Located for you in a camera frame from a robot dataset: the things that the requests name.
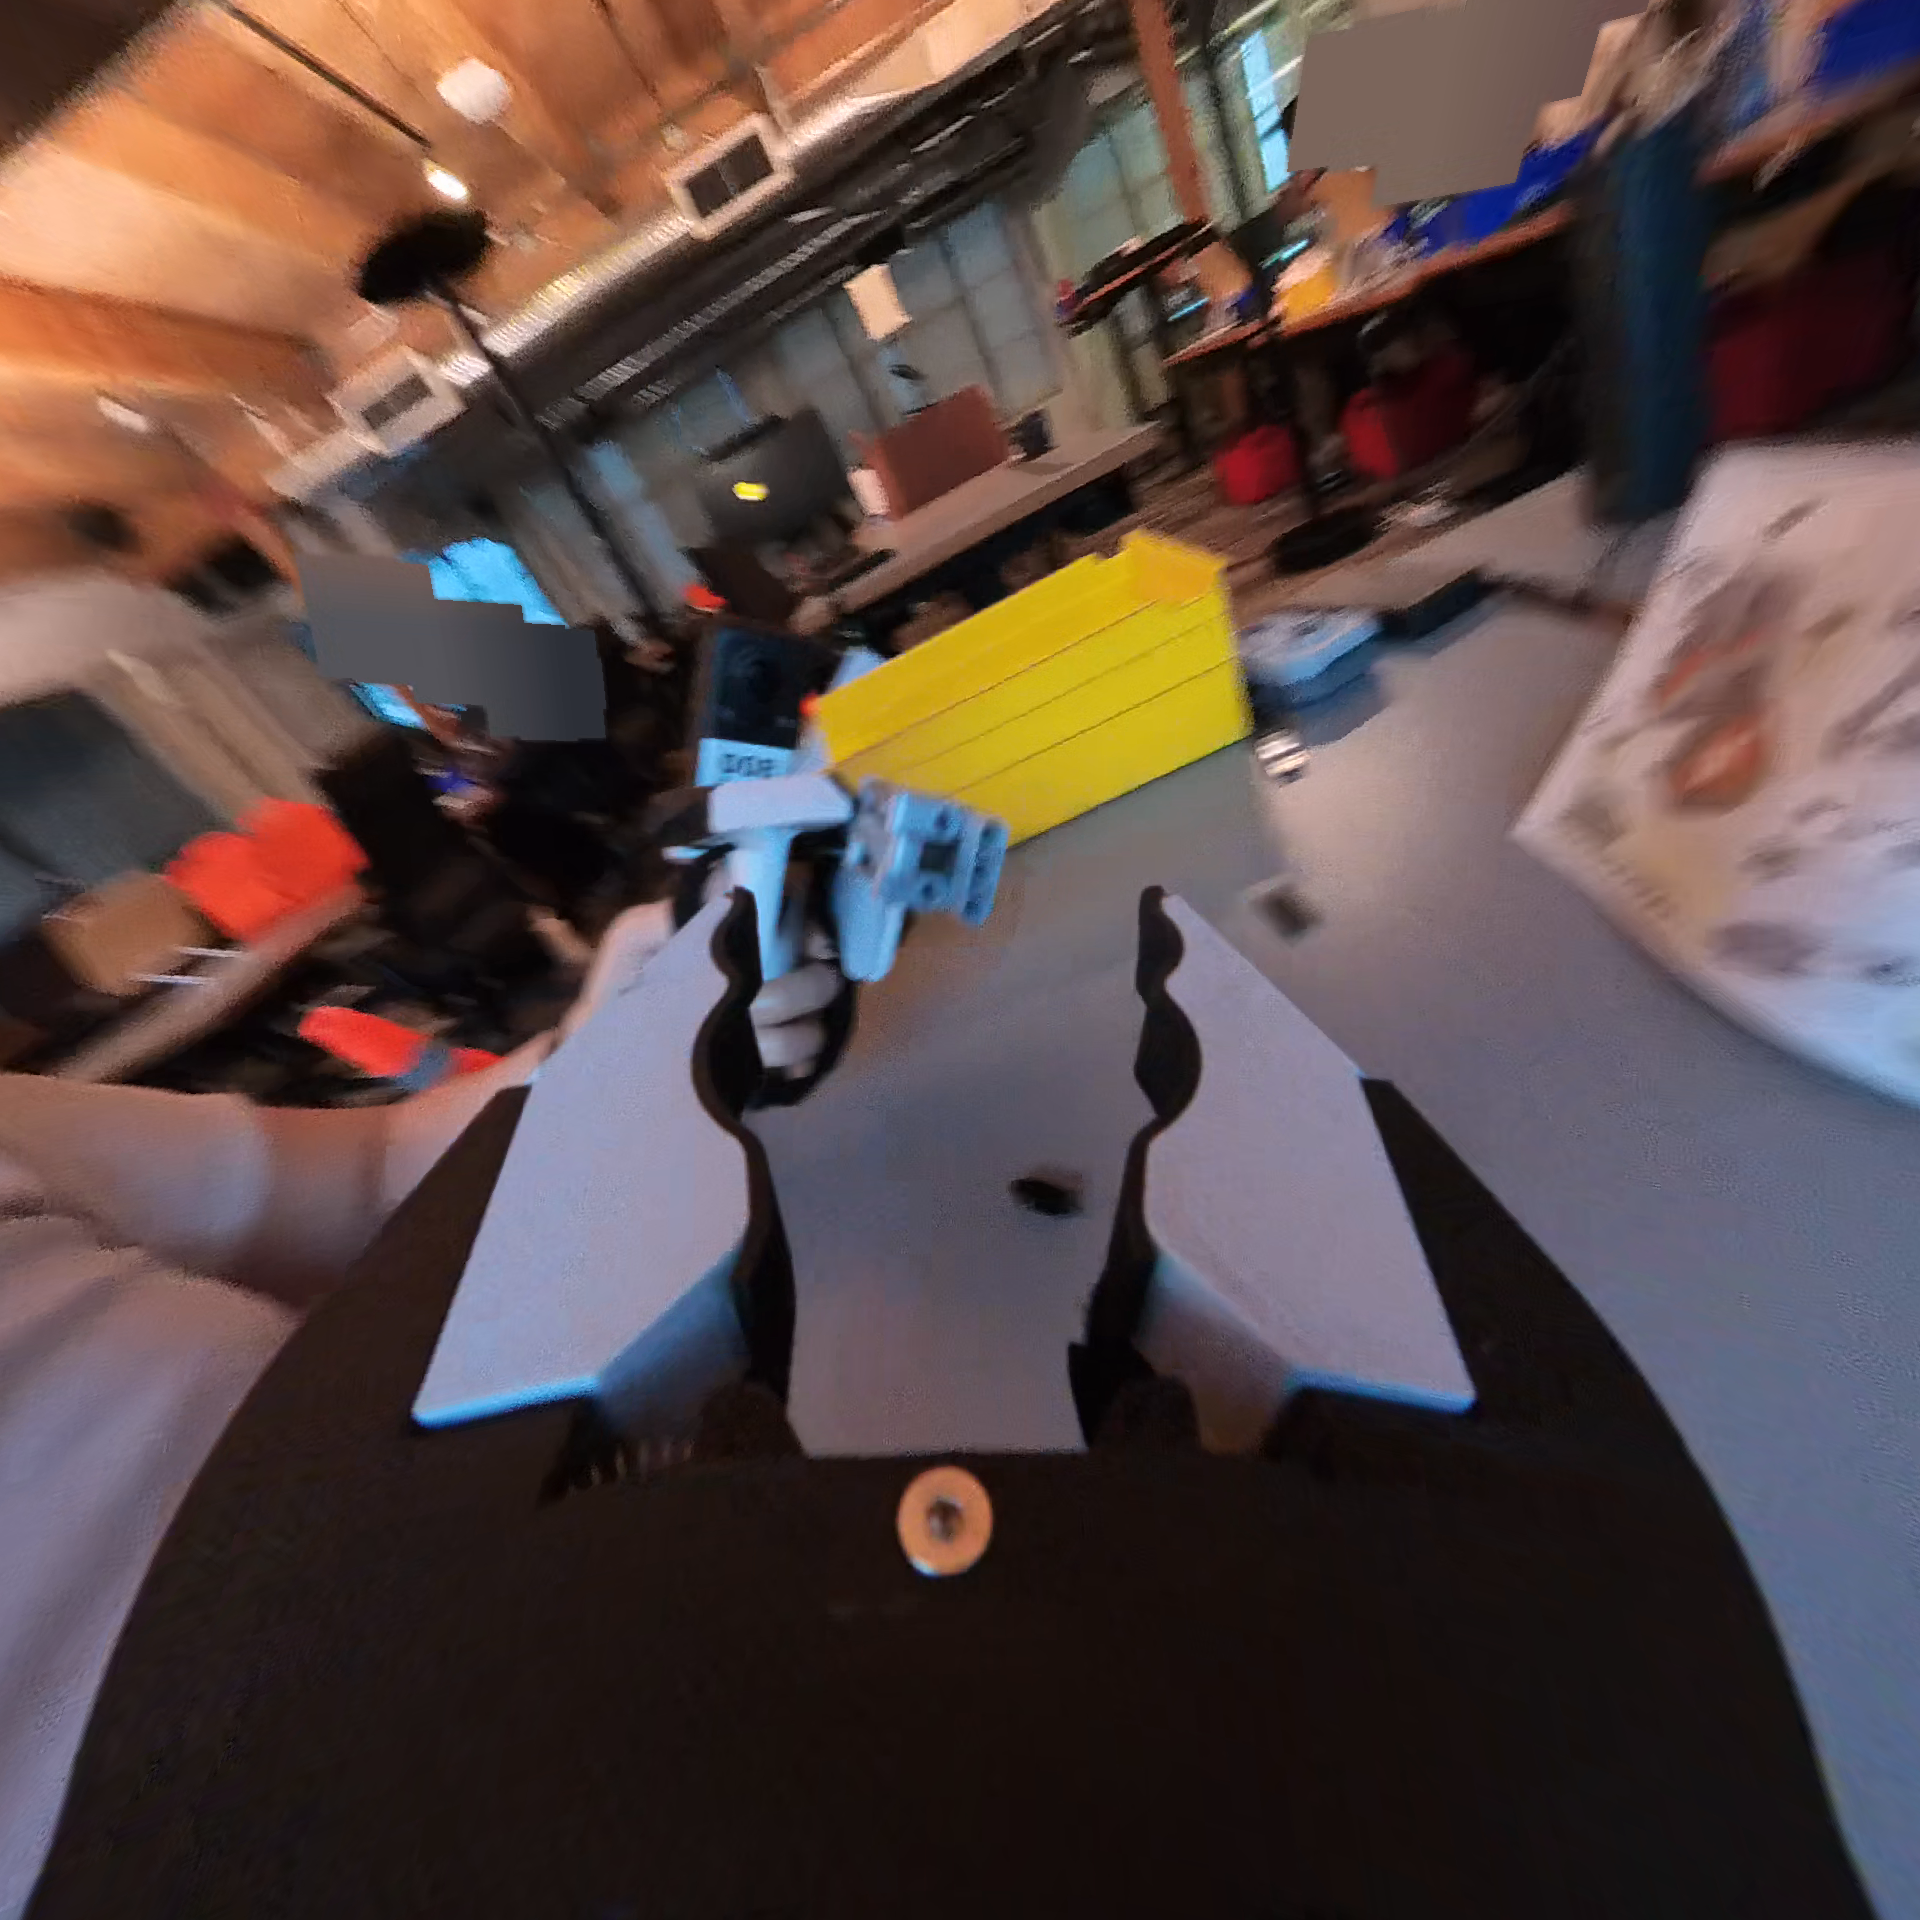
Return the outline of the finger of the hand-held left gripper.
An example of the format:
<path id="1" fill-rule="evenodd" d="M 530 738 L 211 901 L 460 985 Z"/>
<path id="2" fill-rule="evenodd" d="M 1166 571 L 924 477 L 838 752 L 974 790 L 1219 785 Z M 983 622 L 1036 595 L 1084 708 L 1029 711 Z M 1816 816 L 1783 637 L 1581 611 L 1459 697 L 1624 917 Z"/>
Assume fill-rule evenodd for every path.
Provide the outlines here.
<path id="1" fill-rule="evenodd" d="M 827 916 L 846 979 L 871 985 L 891 972 L 918 891 L 915 856 L 874 845 L 847 845 L 839 854 L 827 886 Z"/>
<path id="2" fill-rule="evenodd" d="M 770 835 L 841 829 L 854 801 L 834 777 L 726 779 L 704 792 L 708 844 L 738 847 Z"/>

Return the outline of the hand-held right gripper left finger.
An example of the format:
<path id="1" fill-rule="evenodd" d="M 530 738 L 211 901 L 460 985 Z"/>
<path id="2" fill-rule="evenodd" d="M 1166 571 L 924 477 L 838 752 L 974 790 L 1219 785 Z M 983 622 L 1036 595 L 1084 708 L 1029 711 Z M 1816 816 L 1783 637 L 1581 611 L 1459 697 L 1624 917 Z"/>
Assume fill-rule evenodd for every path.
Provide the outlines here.
<path id="1" fill-rule="evenodd" d="M 573 1407 L 635 1444 L 785 1397 L 794 1266 L 745 1116 L 755 900 L 704 905 L 537 1068 L 412 1401 L 420 1428 Z"/>

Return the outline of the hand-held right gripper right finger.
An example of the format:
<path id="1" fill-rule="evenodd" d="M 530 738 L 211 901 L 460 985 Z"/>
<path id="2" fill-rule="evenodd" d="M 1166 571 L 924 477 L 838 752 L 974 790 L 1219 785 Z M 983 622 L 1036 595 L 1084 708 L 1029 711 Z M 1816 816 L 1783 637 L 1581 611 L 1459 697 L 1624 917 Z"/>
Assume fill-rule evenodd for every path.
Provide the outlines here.
<path id="1" fill-rule="evenodd" d="M 1137 901 L 1133 1081 L 1106 1258 L 1068 1346 L 1088 1445 L 1177 1401 L 1255 1453 L 1301 1394 L 1453 1418 L 1475 1383 L 1359 1068 L 1185 900 Z"/>

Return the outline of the grey brick assembly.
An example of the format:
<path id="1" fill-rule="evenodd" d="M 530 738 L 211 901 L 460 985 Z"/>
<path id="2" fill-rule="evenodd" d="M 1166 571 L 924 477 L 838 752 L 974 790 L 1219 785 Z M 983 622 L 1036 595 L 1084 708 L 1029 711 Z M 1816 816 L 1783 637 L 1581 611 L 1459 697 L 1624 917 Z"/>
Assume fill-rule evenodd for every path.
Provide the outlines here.
<path id="1" fill-rule="evenodd" d="M 841 850 L 915 856 L 919 890 L 907 914 L 945 914 L 975 928 L 994 914 L 1010 844 L 1010 828 L 994 813 L 897 782 L 861 777 Z"/>

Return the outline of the person's left forearm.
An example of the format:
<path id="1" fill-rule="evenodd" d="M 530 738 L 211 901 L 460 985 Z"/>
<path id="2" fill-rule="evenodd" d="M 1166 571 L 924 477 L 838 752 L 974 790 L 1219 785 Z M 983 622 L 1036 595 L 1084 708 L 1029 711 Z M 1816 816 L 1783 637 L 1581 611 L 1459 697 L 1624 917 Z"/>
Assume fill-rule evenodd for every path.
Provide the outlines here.
<path id="1" fill-rule="evenodd" d="M 5 1072 L 3 1331 L 139 1270 L 312 1306 L 488 1103 L 531 1081 L 674 930 L 665 901 L 623 911 L 554 1029 L 390 1106 L 270 1108 Z"/>

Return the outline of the wooden-edged office desk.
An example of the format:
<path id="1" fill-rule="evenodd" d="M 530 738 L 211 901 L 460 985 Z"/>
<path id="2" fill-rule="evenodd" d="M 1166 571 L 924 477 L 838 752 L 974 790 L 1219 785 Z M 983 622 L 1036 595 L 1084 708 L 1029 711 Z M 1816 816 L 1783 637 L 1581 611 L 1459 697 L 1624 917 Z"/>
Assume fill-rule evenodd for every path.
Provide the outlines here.
<path id="1" fill-rule="evenodd" d="M 1224 353 L 1252 351 L 1283 338 L 1306 338 L 1313 332 L 1358 323 L 1381 313 L 1439 281 L 1516 257 L 1559 234 L 1573 221 L 1571 201 L 1557 201 L 1524 219 L 1500 228 L 1492 235 L 1459 246 L 1447 246 L 1409 266 L 1395 267 L 1365 286 L 1356 286 L 1313 305 L 1300 317 L 1274 311 L 1257 322 L 1215 327 L 1193 344 L 1164 356 L 1166 374 L 1198 372 L 1201 363 Z"/>

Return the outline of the person's left hand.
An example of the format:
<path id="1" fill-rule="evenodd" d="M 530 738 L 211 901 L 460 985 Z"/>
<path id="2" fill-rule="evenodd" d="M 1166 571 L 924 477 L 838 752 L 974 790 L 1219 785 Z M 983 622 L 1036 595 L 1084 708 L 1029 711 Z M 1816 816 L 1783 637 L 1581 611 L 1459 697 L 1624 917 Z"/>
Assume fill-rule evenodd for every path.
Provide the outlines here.
<path id="1" fill-rule="evenodd" d="M 762 984 L 747 1007 L 762 1073 L 795 1081 L 820 1068 L 839 991 L 841 973 L 829 957 L 809 957 Z"/>

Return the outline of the yellow plastic bin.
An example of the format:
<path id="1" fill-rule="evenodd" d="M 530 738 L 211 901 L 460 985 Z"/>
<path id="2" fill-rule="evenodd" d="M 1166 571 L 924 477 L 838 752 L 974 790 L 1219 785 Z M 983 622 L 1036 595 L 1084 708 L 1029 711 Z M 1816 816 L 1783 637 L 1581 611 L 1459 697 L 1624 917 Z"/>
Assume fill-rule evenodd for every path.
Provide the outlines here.
<path id="1" fill-rule="evenodd" d="M 999 818 L 1020 845 L 1241 743 L 1228 563 L 1130 532 L 811 703 L 827 768 Z"/>

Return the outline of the grey battery hub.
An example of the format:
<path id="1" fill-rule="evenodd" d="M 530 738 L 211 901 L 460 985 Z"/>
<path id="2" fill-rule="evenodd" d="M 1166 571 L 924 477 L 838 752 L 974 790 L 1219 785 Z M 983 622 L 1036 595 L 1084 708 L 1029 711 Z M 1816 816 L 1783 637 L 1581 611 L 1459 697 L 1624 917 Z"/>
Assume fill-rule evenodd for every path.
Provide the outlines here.
<path id="1" fill-rule="evenodd" d="M 1372 608 L 1282 608 L 1237 632 L 1241 679 L 1255 710 L 1313 705 L 1372 670 L 1380 637 Z"/>

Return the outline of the red bag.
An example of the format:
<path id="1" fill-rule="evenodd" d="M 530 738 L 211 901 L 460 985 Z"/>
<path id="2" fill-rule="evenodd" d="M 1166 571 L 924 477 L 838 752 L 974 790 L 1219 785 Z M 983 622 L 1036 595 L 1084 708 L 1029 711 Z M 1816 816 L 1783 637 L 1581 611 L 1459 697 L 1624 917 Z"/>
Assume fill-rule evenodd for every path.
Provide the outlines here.
<path id="1" fill-rule="evenodd" d="M 1303 461 L 1285 421 L 1257 421 L 1209 456 L 1212 486 L 1231 507 L 1257 507 L 1301 486 Z"/>
<path id="2" fill-rule="evenodd" d="M 1480 389 L 1475 359 L 1459 346 L 1358 388 L 1338 414 L 1347 465 L 1373 484 L 1429 465 L 1469 437 Z"/>

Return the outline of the black round stand base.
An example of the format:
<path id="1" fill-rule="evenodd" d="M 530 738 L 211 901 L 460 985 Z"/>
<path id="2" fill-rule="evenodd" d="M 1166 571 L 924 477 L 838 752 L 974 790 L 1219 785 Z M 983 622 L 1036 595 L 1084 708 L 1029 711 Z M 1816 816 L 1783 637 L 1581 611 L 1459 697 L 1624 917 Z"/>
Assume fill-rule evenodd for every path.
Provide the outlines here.
<path id="1" fill-rule="evenodd" d="M 1267 566 L 1276 578 L 1315 573 L 1354 560 L 1380 532 L 1380 513 L 1368 506 L 1315 510 L 1272 540 Z"/>

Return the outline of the person's white shirt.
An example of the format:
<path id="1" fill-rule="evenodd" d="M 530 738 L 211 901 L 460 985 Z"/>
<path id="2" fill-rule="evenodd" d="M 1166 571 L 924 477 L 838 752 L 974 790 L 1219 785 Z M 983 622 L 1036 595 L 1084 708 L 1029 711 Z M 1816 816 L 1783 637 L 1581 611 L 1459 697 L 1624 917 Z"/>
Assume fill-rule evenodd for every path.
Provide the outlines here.
<path id="1" fill-rule="evenodd" d="M 298 1322 L 37 1201 L 3 1206 L 3 1916 L 30 1902 L 152 1557 Z"/>

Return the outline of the black power adapter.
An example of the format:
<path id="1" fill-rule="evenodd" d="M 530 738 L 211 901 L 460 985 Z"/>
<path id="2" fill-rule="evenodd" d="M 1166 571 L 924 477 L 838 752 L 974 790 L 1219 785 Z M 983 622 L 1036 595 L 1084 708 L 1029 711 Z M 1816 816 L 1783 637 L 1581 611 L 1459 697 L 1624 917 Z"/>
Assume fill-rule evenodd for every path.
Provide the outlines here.
<path id="1" fill-rule="evenodd" d="M 1500 584 L 1478 570 L 1451 576 L 1402 603 L 1377 611 L 1377 636 L 1388 646 L 1420 644 L 1467 615 L 1500 593 Z"/>

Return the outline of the white instruction booklet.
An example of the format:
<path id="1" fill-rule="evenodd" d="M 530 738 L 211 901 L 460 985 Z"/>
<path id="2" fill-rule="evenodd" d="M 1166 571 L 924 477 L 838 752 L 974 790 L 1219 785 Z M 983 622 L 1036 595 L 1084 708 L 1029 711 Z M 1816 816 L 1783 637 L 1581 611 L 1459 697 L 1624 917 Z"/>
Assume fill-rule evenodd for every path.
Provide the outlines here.
<path id="1" fill-rule="evenodd" d="M 1917 1101 L 1917 443 L 1691 487 L 1511 837 L 1717 1011 Z"/>

